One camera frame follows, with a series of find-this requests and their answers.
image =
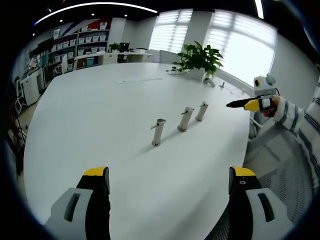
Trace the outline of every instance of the striped sleeve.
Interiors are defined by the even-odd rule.
[[[297,135],[301,122],[304,119],[304,115],[305,110],[297,107],[280,96],[279,104],[273,120],[281,123],[285,128]]]
[[[320,182],[320,78],[314,98],[301,123],[297,140],[302,145],[311,170],[313,189],[317,191]]]

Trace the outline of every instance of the metal peg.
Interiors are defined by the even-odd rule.
[[[156,121],[156,125],[152,126],[150,129],[154,129],[154,137],[152,140],[152,145],[157,147],[160,145],[161,143],[161,134],[162,134],[162,129],[164,128],[164,124],[165,124],[166,120],[159,118]]]
[[[194,108],[186,107],[184,112],[181,113],[181,115],[183,115],[183,116],[182,116],[182,119],[181,119],[179,126],[177,127],[180,132],[187,131],[188,123],[191,118],[192,112],[194,110],[195,110]]]
[[[195,120],[197,120],[197,121],[199,121],[199,122],[201,122],[202,121],[202,118],[204,117],[204,115],[205,115],[205,112],[206,112],[206,110],[207,110],[207,108],[208,108],[208,103],[206,102],[206,101],[204,101],[203,103],[202,103],[202,105],[200,106],[200,110],[199,110],[199,112],[198,112],[198,115],[195,117]]]
[[[203,79],[203,83],[204,84],[210,84],[213,88],[216,86],[216,84],[208,77],[206,77],[205,79]]]

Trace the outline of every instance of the computer monitor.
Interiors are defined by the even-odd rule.
[[[120,53],[129,52],[129,42],[120,42]]]

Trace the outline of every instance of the white oval table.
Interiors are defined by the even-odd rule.
[[[226,104],[247,96],[170,76],[170,68],[110,64],[51,82],[24,152],[27,200],[40,223],[86,170],[108,166],[112,240],[207,236],[229,200],[229,167],[242,166],[248,141],[249,112]],[[209,106],[197,122],[203,101]],[[187,132],[179,132],[185,107],[195,110]],[[159,118],[166,123],[161,145],[154,147],[150,127]]]

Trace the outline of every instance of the shelf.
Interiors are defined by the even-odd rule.
[[[103,30],[91,30],[91,31],[80,31],[79,34],[89,34],[89,33],[98,33],[98,32],[108,32],[110,29],[103,29]]]
[[[56,41],[56,40],[59,40],[59,39],[64,39],[64,38],[67,38],[67,37],[70,37],[70,36],[77,36],[77,34],[78,34],[78,33],[76,32],[76,33],[72,33],[72,34],[60,36],[60,37],[58,37],[57,39],[53,39],[53,41]]]
[[[91,41],[91,42],[84,42],[84,43],[79,43],[78,46],[82,45],[87,45],[87,44],[100,44],[100,43],[107,43],[108,41]]]
[[[69,49],[69,48],[74,48],[75,46],[76,46],[76,45],[63,47],[63,48],[61,48],[61,49],[59,49],[59,50],[51,51],[51,52],[49,52],[49,54],[53,54],[53,53],[55,53],[55,52],[59,52],[59,51],[61,51],[61,50],[65,50],[65,49]]]
[[[52,66],[52,65],[55,65],[55,64],[60,64],[60,63],[62,63],[62,61],[53,62],[53,63],[49,64],[49,66]]]

